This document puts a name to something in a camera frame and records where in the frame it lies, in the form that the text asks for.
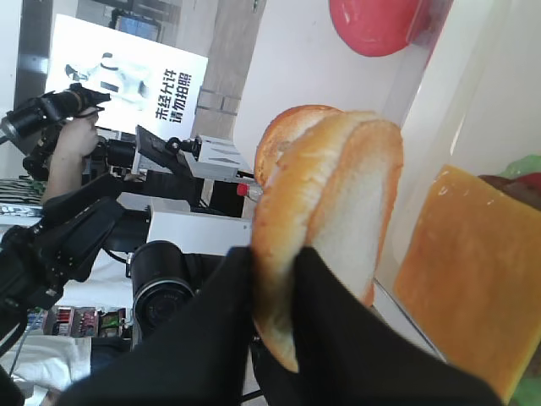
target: sliced bun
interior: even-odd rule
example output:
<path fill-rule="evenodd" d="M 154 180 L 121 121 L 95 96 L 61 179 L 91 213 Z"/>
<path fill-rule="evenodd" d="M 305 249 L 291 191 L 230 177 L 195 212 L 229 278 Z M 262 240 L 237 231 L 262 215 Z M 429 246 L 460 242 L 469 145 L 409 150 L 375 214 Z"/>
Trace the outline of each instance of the sliced bun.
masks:
<path fill-rule="evenodd" d="M 305 245 L 359 299 L 370 295 L 402 168 L 402 137 L 373 112 L 321 120 L 284 152 L 256 208 L 254 321 L 265 346 L 288 370 L 292 264 Z"/>
<path fill-rule="evenodd" d="M 255 180 L 262 186 L 270 177 L 281 154 L 310 127 L 340 110 L 320 105 L 293 107 L 278 115 L 267 127 L 257 147 Z"/>

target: orange cheese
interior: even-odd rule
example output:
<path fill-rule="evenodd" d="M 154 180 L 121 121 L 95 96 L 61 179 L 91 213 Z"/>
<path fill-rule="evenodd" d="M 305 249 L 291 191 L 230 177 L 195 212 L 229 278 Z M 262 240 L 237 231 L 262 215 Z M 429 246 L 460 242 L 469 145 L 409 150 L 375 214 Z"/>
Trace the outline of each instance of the orange cheese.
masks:
<path fill-rule="evenodd" d="M 508 402 L 541 340 L 541 211 L 444 167 L 394 290 L 452 364 Z"/>

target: white poster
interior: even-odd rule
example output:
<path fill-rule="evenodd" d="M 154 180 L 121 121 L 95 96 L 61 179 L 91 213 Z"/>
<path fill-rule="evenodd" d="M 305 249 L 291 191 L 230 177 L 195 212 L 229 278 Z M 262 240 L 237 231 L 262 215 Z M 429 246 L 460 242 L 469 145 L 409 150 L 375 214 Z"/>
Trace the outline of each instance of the white poster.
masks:
<path fill-rule="evenodd" d="M 164 140 L 189 138 L 207 58 L 58 15 L 46 91 L 80 82 L 110 93 L 97 125 L 134 134 L 142 125 Z"/>

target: red balloon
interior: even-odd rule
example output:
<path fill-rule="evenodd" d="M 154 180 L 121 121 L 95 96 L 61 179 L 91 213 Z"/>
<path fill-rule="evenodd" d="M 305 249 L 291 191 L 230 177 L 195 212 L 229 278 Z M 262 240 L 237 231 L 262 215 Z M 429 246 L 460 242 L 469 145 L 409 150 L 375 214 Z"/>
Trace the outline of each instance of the red balloon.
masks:
<path fill-rule="evenodd" d="M 421 0 L 331 0 L 338 35 L 366 57 L 383 57 L 407 46 Z"/>

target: black glove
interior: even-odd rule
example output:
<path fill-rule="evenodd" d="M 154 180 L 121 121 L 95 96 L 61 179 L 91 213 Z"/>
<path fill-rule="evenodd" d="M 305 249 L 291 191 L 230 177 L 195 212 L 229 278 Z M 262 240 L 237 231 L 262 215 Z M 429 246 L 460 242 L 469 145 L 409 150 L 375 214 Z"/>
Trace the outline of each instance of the black glove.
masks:
<path fill-rule="evenodd" d="M 184 309 L 58 405 L 238 405 L 254 333 L 250 260 L 248 248 L 231 250 Z"/>
<path fill-rule="evenodd" d="M 310 248 L 295 262 L 292 319 L 298 374 L 284 370 L 265 350 L 253 351 L 270 406 L 501 405 L 486 383 L 394 333 Z"/>

